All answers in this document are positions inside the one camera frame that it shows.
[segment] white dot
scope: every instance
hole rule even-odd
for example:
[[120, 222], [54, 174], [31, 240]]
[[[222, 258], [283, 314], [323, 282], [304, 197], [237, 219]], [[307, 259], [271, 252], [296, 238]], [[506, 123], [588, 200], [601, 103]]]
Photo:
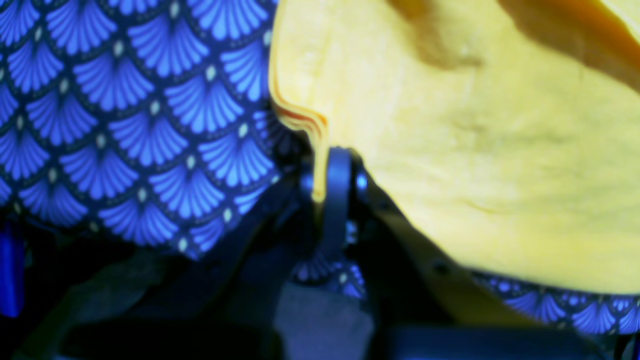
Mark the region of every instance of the white dot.
[[271, 36], [272, 36], [271, 30], [264, 33], [264, 36], [262, 37], [262, 42], [264, 42], [264, 46], [271, 45]]
[[107, 145], [107, 138], [104, 136], [104, 134], [98, 134], [98, 136], [95, 137], [95, 144], [98, 149], [104, 149], [104, 147]]
[[187, 249], [187, 246], [189, 244], [187, 243], [187, 239], [182, 238], [180, 239], [180, 241], [178, 241], [178, 250], [180, 250], [180, 252], [184, 252]]
[[58, 179], [58, 172], [56, 171], [56, 169], [52, 168], [49, 170], [49, 182], [50, 183], [55, 183], [56, 180]]
[[196, 166], [196, 157], [193, 155], [189, 155], [187, 158], [187, 167], [191, 170], [194, 166]]
[[171, 15], [172, 19], [175, 19], [176, 17], [178, 17], [179, 13], [180, 4], [177, 1], [174, 1], [173, 4], [171, 4], [171, 8], [169, 9], [169, 14]]
[[140, 200], [140, 202], [147, 200], [147, 191], [144, 188], [138, 190], [138, 200]]
[[118, 40], [115, 44], [113, 44], [113, 54], [119, 58], [122, 53], [124, 53], [124, 44], [122, 41]]
[[207, 81], [213, 81], [215, 77], [216, 77], [216, 67], [213, 65], [210, 65], [209, 67], [207, 67]]
[[157, 115], [160, 111], [160, 102], [158, 100], [152, 102], [149, 111], [151, 111], [151, 115]]
[[225, 222], [230, 222], [232, 215], [233, 214], [231, 214], [231, 209], [226, 209], [225, 212], [222, 214], [222, 216], [225, 218]]
[[249, 132], [249, 127], [246, 124], [242, 124], [238, 129], [238, 136], [240, 136], [240, 139], [242, 139], [246, 136], [248, 132]]
[[69, 90], [69, 81], [62, 79], [62, 81], [60, 81], [60, 94], [65, 94], [67, 90]]

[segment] fan pattern fabric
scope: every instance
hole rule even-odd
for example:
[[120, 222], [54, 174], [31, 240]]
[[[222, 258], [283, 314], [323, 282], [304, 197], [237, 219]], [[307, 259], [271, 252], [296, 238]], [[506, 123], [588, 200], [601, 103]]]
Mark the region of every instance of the fan pattern fabric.
[[298, 144], [272, 0], [0, 0], [0, 206], [199, 258]]

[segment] yellow fabric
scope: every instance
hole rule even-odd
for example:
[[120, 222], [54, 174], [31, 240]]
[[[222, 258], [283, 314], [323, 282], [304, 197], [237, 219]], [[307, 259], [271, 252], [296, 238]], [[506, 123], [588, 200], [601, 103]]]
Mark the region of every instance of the yellow fabric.
[[269, 87], [315, 198], [352, 147], [476, 270], [640, 293], [636, 0], [281, 0]]

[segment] yellow cloth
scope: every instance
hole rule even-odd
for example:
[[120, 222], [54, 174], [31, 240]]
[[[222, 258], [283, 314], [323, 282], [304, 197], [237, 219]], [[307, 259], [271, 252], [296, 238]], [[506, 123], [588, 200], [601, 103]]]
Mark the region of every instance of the yellow cloth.
[[269, 87], [317, 201], [352, 147], [463, 266], [640, 293], [639, 24], [636, 0], [281, 0]]

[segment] fabric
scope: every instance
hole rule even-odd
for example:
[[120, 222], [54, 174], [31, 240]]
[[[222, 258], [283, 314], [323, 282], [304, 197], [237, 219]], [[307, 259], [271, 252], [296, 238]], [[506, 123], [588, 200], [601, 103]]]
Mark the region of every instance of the fabric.
[[0, 0], [0, 206], [199, 258], [298, 146], [272, 0]]
[[633, 1], [281, 1], [269, 85], [470, 269], [640, 293]]

